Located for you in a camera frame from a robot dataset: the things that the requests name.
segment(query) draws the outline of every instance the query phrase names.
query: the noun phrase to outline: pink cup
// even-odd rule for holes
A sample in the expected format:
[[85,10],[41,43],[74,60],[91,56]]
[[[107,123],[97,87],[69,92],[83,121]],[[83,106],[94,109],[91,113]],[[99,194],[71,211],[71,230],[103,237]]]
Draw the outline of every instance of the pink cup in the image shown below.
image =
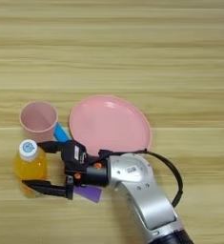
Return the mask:
[[20,123],[28,138],[36,141],[53,139],[58,114],[47,102],[31,102],[20,112]]

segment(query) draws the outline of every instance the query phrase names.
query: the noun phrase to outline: robotic arm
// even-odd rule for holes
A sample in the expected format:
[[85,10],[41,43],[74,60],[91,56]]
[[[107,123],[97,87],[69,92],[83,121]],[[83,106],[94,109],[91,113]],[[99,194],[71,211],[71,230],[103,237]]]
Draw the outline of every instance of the robotic arm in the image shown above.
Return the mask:
[[100,151],[97,158],[89,156],[86,148],[74,140],[44,142],[39,146],[47,153],[61,152],[66,185],[54,186],[50,181],[42,180],[24,181],[30,188],[43,194],[72,199],[74,185],[110,185],[127,198],[147,244],[193,244],[173,208],[181,195],[175,198],[173,205],[170,203],[156,184],[151,164],[139,155],[147,151]]

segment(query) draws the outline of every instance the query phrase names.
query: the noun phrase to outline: orange component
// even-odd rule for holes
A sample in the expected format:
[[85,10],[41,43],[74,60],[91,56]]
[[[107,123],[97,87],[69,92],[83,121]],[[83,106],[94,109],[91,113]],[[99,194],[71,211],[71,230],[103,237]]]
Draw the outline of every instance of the orange component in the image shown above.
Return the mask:
[[74,178],[75,178],[75,179],[81,179],[81,173],[76,173],[76,174],[74,175]]
[[100,170],[102,168],[102,164],[101,163],[95,163],[94,164],[94,167],[97,169],[97,170]]

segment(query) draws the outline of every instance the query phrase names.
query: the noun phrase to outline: yellow liquid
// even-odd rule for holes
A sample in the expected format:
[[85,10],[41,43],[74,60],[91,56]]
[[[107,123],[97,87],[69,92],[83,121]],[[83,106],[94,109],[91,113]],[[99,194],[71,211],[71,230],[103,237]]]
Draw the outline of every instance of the yellow liquid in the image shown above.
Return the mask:
[[14,157],[14,170],[16,177],[18,179],[19,188],[21,192],[27,197],[36,197],[36,191],[30,189],[25,184],[22,183],[22,180],[27,179],[41,179],[47,180],[47,157],[46,153],[38,148],[38,155],[36,158],[31,161],[24,161],[19,152]]

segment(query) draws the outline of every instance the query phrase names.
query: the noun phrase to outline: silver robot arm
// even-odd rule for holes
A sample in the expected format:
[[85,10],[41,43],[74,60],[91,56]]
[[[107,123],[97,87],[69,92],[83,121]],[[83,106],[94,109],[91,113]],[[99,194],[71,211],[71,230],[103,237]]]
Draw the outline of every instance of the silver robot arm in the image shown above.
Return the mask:
[[110,185],[128,199],[146,243],[193,244],[144,157],[110,156],[109,166]]

